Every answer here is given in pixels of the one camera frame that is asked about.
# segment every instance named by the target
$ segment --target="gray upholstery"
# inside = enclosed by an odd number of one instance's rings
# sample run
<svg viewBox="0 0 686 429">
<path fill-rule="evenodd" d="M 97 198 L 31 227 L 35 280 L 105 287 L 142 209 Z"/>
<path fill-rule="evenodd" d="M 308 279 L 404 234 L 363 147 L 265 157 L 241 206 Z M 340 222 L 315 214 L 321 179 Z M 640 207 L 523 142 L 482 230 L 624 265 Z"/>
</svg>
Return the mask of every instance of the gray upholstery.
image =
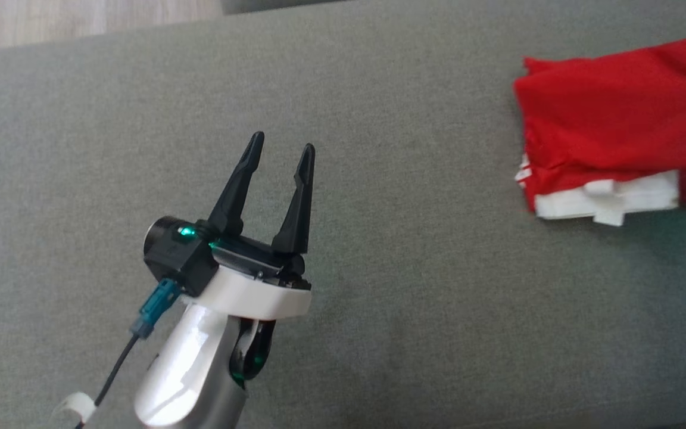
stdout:
<svg viewBox="0 0 686 429">
<path fill-rule="evenodd" d="M 242 427 L 686 421 L 686 211 L 534 218 L 511 90 L 525 55 L 684 36 L 686 1 L 362 1 L 3 49 L 0 428 L 97 394 L 154 286 L 147 226 L 207 215 L 259 129 L 244 219 L 261 240 L 317 146 L 316 296 L 277 327 Z M 136 427 L 181 311 L 93 427 Z"/>
</svg>

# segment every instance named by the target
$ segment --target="folded clothing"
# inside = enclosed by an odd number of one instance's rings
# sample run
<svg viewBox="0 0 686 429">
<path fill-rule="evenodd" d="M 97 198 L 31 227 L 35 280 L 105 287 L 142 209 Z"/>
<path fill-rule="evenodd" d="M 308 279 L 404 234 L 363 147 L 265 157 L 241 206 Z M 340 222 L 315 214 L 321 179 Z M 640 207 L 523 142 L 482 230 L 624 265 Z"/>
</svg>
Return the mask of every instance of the folded clothing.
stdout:
<svg viewBox="0 0 686 429">
<path fill-rule="evenodd" d="M 532 211 L 539 212 L 538 195 L 669 172 L 678 172 L 678 198 L 686 203 L 686 39 L 595 59 L 526 58 L 525 66 L 528 76 L 514 84 L 526 155 L 517 179 Z M 667 195 L 668 182 L 656 182 L 660 190 L 648 192 Z M 620 197 L 613 209 L 643 209 L 627 198 L 634 197 Z M 647 210 L 659 207 L 675 204 L 653 201 Z M 579 210 L 554 211 L 590 215 Z"/>
</svg>

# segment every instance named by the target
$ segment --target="folded red fabric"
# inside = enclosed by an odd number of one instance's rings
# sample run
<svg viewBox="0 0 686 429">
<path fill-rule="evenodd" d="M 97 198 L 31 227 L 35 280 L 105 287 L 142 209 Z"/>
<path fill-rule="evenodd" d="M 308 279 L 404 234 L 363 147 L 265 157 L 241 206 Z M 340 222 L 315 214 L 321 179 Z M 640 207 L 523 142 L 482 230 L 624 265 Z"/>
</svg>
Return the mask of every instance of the folded red fabric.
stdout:
<svg viewBox="0 0 686 429">
<path fill-rule="evenodd" d="M 536 195 L 680 170 L 686 203 L 686 39 L 595 59 L 526 58 L 514 89 Z"/>
</svg>

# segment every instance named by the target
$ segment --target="cable connector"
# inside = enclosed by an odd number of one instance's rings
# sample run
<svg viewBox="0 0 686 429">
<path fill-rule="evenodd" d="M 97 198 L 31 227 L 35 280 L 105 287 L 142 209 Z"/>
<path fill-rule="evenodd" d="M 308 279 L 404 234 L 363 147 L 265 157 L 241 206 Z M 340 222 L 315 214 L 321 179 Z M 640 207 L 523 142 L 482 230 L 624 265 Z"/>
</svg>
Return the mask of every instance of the cable connector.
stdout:
<svg viewBox="0 0 686 429">
<path fill-rule="evenodd" d="M 172 304 L 179 298 L 181 293 L 182 290 L 180 290 L 179 285 L 174 280 L 161 280 L 152 295 L 147 298 L 145 304 L 139 309 L 139 317 L 136 318 L 129 331 L 132 334 L 139 335 L 139 338 L 143 340 L 147 339 L 152 334 L 158 319 L 166 310 L 171 309 Z"/>
</svg>

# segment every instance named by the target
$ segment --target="wooden floor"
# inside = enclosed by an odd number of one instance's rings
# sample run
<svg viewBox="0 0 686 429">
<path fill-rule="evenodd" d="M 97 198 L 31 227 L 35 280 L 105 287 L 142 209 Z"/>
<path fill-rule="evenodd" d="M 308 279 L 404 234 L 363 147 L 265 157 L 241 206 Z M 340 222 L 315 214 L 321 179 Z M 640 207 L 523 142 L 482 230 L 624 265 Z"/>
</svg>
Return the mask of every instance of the wooden floor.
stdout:
<svg viewBox="0 0 686 429">
<path fill-rule="evenodd" d="M 221 16 L 219 0 L 0 0 L 0 47 Z"/>
</svg>

